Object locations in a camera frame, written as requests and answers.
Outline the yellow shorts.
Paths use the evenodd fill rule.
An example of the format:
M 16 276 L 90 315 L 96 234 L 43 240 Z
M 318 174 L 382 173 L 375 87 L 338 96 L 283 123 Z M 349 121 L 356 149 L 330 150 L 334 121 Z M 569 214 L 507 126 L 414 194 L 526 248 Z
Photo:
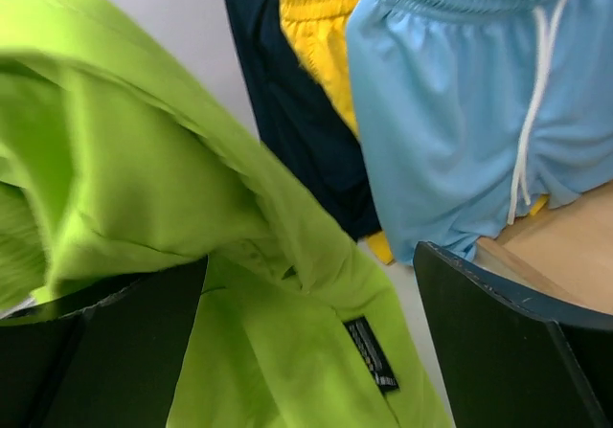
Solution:
M 354 114 L 350 66 L 347 58 L 346 27 L 359 0 L 280 0 L 282 30 L 299 60 L 321 83 L 332 105 L 345 124 L 359 139 Z M 384 230 L 368 237 L 369 247 L 377 257 L 391 263 Z

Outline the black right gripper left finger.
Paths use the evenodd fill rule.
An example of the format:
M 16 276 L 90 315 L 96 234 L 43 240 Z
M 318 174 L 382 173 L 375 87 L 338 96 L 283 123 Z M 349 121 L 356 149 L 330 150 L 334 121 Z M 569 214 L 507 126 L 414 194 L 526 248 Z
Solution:
M 165 426 L 207 265 L 104 279 L 3 319 L 2 426 Z

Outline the lime green shorts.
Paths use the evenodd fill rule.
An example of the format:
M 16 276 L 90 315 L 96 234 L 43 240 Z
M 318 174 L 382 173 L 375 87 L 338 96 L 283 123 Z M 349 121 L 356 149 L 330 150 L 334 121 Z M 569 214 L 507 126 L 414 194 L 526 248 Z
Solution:
M 1 305 L 206 259 L 170 427 L 447 427 L 387 275 L 108 0 L 1 0 Z

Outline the light blue shorts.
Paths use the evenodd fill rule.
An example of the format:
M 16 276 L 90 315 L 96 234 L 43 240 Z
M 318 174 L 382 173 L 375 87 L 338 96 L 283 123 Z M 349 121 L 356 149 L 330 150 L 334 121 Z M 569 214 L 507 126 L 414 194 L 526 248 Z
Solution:
M 612 178 L 612 0 L 359 0 L 347 48 L 395 259 L 466 259 Z

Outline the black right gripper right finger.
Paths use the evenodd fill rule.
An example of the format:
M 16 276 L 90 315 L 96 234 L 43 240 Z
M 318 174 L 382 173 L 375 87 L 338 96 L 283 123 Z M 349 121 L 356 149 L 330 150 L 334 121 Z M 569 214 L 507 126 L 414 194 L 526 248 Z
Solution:
M 459 427 L 609 427 L 612 317 L 419 243 L 414 269 Z

